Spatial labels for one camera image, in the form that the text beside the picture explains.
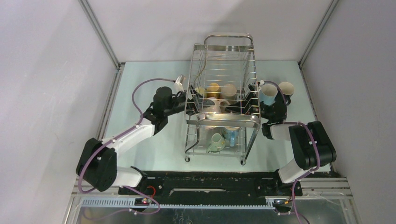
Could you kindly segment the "iridescent pale pink mug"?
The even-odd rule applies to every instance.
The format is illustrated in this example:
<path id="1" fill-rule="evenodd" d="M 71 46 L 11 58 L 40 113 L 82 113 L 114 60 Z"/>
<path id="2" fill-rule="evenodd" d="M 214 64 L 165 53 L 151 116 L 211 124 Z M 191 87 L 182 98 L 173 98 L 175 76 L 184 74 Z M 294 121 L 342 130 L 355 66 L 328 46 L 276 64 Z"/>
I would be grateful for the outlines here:
<path id="1" fill-rule="evenodd" d="M 202 112 L 206 113 L 225 113 L 225 107 L 230 102 L 225 99 L 207 98 L 203 100 Z"/>

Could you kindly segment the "blue butterfly mug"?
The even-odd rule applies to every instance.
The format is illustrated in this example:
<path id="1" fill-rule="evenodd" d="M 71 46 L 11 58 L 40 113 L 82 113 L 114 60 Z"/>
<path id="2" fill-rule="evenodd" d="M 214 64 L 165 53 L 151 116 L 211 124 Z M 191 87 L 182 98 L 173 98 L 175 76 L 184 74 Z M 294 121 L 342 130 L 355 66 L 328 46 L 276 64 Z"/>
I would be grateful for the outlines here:
<path id="1" fill-rule="evenodd" d="M 230 147 L 234 147 L 237 143 L 240 127 L 224 127 L 223 137 L 229 141 Z"/>

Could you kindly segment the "light blue faceted mug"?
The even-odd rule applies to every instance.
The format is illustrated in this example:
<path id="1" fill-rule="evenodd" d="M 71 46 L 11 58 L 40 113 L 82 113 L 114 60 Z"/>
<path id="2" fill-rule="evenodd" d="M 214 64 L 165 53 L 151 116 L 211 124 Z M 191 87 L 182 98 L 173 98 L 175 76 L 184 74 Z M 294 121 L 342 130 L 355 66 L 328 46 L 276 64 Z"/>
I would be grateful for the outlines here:
<path id="1" fill-rule="evenodd" d="M 272 105 L 278 94 L 278 89 L 273 84 L 264 84 L 259 90 L 259 100 L 265 105 Z"/>

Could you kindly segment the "black mug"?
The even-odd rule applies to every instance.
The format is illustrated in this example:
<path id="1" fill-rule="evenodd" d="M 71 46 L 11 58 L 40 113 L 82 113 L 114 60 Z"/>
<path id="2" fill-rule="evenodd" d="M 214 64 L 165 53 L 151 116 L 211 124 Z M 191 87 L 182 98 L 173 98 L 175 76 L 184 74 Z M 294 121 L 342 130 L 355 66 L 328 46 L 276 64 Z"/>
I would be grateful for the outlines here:
<path id="1" fill-rule="evenodd" d="M 290 105 L 291 104 L 291 96 L 295 92 L 294 85 L 292 83 L 290 83 L 290 82 L 281 82 L 279 84 L 279 87 L 280 87 L 283 95 L 285 96 L 286 105 Z"/>

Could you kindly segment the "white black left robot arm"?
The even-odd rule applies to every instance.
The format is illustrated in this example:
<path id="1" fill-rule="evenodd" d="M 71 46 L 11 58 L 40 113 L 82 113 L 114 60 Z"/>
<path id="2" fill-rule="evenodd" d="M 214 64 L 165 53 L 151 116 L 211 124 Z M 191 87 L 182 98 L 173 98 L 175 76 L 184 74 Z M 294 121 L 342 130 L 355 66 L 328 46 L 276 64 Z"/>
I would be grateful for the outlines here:
<path id="1" fill-rule="evenodd" d="M 168 123 L 168 117 L 186 111 L 198 113 L 204 97 L 196 90 L 179 91 L 174 94 L 169 87 L 160 87 L 147 110 L 137 124 L 108 139 L 89 139 L 84 146 L 76 167 L 79 181 L 85 180 L 93 189 L 106 191 L 111 186 L 129 186 L 136 194 L 148 188 L 146 174 L 136 167 L 120 167 L 118 159 L 141 141 L 159 133 Z"/>

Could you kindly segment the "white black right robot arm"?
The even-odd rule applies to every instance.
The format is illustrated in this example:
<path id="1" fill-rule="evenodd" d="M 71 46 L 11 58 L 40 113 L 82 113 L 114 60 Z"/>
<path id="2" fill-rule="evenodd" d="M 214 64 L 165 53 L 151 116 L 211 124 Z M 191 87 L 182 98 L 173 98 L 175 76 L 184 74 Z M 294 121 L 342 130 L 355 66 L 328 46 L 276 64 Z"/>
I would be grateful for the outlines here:
<path id="1" fill-rule="evenodd" d="M 262 134 L 269 140 L 284 140 L 291 142 L 293 159 L 284 167 L 278 169 L 277 179 L 272 181 L 272 190 L 277 195 L 284 195 L 290 189 L 290 183 L 301 180 L 320 167 L 332 163 L 337 155 L 335 148 L 319 121 L 304 124 L 287 122 L 287 106 L 290 98 L 279 91 L 274 103 L 266 105 L 257 101 L 253 92 L 244 100 L 233 100 L 226 107 L 227 112 L 259 112 L 267 120 L 262 124 Z"/>

